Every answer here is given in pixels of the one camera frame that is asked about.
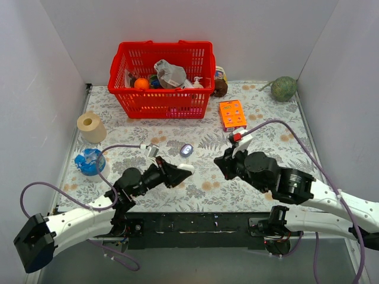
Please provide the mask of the white earbud charging case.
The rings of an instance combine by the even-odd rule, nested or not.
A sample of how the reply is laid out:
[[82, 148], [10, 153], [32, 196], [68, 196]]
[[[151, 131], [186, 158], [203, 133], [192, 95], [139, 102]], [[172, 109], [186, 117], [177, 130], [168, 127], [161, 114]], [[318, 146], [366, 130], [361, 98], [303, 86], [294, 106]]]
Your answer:
[[190, 164], [181, 163], [181, 164], [177, 165], [177, 168], [181, 169], [181, 170], [189, 171], [189, 172], [191, 172], [191, 175], [193, 175], [195, 173], [195, 167], [190, 165]]

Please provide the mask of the lavender earbud charging case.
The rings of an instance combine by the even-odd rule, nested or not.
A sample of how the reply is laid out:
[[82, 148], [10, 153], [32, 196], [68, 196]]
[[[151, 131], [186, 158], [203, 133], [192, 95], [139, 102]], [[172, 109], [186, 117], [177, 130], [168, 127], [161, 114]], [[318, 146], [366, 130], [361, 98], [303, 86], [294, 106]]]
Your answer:
[[184, 144], [180, 151], [179, 151], [179, 154], [182, 156], [182, 157], [189, 157], [190, 155], [192, 155], [194, 151], [194, 148], [191, 144]]

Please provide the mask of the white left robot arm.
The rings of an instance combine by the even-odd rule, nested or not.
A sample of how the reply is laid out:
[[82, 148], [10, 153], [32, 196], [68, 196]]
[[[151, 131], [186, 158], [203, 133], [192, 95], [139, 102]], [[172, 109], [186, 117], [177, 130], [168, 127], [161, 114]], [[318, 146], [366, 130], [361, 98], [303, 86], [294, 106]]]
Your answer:
[[29, 217], [14, 239], [26, 273], [47, 266], [54, 256], [89, 238], [110, 233], [121, 236], [126, 222], [121, 217], [135, 206], [134, 197], [164, 184], [174, 188], [193, 175], [195, 169], [188, 164], [178, 166], [160, 161], [141, 172], [131, 167], [115, 182], [114, 191], [108, 191], [83, 208], [58, 215]]

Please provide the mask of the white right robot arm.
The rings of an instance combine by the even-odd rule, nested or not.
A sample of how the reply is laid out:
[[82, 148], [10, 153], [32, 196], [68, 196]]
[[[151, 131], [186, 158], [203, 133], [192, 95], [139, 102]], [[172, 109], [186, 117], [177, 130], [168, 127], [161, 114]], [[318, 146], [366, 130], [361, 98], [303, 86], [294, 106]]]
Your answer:
[[300, 170], [281, 167], [259, 151], [227, 149], [214, 164], [224, 178], [239, 177], [282, 204], [267, 219], [250, 222], [253, 236], [273, 237], [297, 231], [343, 236], [378, 250], [378, 204], [342, 192]]

